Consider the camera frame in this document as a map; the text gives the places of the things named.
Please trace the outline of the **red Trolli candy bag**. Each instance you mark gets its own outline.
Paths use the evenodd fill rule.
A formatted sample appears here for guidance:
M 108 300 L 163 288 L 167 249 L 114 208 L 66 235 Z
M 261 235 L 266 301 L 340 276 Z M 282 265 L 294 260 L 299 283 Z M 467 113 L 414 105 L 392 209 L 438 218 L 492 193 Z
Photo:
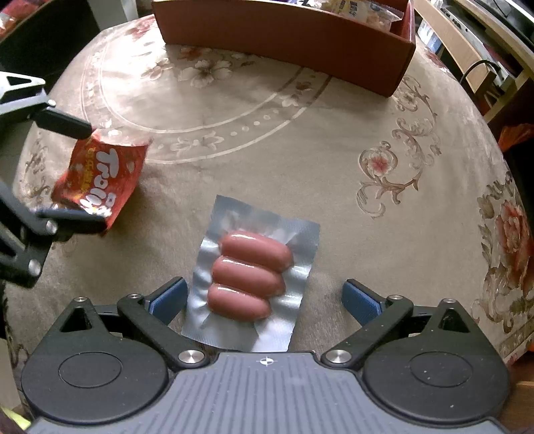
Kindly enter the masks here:
M 102 217 L 110 229 L 133 194 L 152 144 L 148 137 L 112 137 L 101 129 L 76 141 L 52 201 Z

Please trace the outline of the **vacuum packed sausages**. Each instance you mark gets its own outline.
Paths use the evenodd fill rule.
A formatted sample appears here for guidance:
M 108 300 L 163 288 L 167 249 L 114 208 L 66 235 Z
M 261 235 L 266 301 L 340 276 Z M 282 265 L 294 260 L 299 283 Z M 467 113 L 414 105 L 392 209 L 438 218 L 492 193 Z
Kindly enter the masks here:
M 206 346 L 285 352 L 319 248 L 315 222 L 217 196 L 182 333 Z

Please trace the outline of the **clear bag yellow snacks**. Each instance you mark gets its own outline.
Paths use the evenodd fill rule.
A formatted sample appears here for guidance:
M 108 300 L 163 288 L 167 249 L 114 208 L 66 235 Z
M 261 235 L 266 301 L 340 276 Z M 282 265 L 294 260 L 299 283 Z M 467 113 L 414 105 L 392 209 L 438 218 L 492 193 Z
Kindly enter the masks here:
M 330 0 L 322 2 L 319 8 L 323 11 L 365 23 L 370 23 L 372 20 L 377 19 L 396 22 L 404 18 L 403 12 L 374 1 Z

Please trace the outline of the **floral beige tablecloth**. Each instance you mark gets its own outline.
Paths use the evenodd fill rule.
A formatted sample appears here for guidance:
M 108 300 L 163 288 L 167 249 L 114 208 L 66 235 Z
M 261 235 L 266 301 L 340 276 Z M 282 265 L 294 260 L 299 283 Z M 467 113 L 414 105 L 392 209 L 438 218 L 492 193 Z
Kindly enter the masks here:
M 52 89 L 118 138 L 147 137 L 140 180 L 104 236 L 53 246 L 32 289 L 8 286 L 32 351 L 77 296 L 108 304 L 191 277 L 215 199 L 316 222 L 291 345 L 351 334 L 355 278 L 421 305 L 460 301 L 511 363 L 533 342 L 533 239 L 498 144 L 459 83 L 418 48 L 391 97 L 253 54 L 170 46 L 153 18 L 102 32 Z

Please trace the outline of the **red plastic bag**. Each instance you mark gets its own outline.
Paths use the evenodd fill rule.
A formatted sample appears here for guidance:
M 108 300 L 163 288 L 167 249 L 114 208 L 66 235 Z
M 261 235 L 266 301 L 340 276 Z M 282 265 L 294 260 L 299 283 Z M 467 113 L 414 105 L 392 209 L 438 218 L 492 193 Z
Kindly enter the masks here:
M 502 153 L 511 147 L 528 141 L 534 137 L 533 124 L 520 124 L 517 126 L 507 126 L 501 130 L 498 145 Z

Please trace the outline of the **red cardboard box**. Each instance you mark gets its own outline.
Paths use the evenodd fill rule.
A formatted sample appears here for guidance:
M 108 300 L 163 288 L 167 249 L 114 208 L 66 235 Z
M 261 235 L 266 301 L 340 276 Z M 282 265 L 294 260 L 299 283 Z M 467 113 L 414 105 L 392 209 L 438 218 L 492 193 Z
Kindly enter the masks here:
M 164 41 L 239 51 L 297 64 L 390 97 L 416 50 L 415 8 L 389 31 L 280 1 L 155 1 Z

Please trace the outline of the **wooden TV console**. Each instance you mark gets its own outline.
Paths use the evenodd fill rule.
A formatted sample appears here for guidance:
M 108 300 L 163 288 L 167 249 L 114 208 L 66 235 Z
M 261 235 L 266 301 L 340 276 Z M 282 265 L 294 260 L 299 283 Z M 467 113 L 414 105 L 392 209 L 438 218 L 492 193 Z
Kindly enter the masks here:
M 493 133 L 533 122 L 533 2 L 415 1 L 420 40 Z

